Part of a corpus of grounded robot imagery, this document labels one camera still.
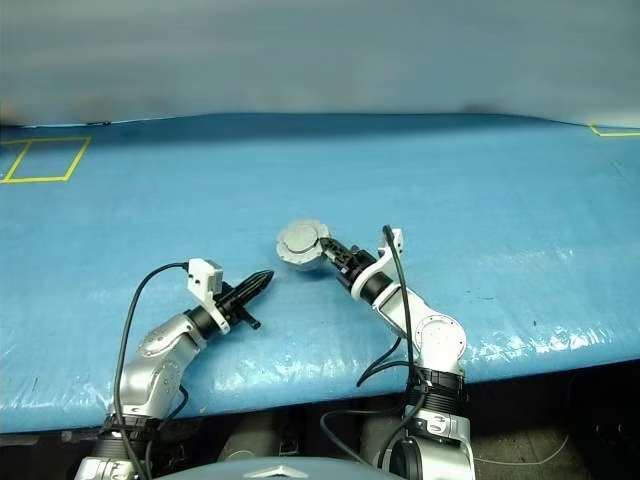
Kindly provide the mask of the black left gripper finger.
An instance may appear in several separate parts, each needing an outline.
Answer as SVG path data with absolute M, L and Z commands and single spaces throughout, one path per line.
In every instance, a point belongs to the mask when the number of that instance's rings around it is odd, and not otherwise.
M 230 303 L 244 306 L 267 288 L 273 276 L 273 273 L 253 273 L 233 289 Z
M 233 287 L 229 295 L 231 299 L 253 299 L 267 288 L 273 276 L 273 270 L 255 272 Z

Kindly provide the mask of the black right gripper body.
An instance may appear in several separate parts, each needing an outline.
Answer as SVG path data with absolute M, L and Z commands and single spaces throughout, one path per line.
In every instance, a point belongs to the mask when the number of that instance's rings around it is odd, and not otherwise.
M 369 266 L 376 262 L 376 258 L 368 251 L 359 248 L 351 249 L 354 253 L 352 260 L 352 268 L 346 274 L 342 274 L 339 270 L 337 276 L 340 283 L 346 288 L 351 289 L 356 279 L 362 274 L 362 272 Z

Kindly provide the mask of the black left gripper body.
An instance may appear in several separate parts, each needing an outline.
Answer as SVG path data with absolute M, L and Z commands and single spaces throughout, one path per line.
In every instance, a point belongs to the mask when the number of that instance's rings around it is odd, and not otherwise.
M 261 322 L 248 312 L 245 307 L 246 304 L 244 306 L 234 306 L 230 303 L 231 297 L 229 293 L 232 288 L 230 284 L 223 282 L 221 292 L 214 296 L 217 314 L 213 316 L 213 320 L 217 329 L 230 330 L 240 322 L 247 323 L 254 330 L 259 329 Z

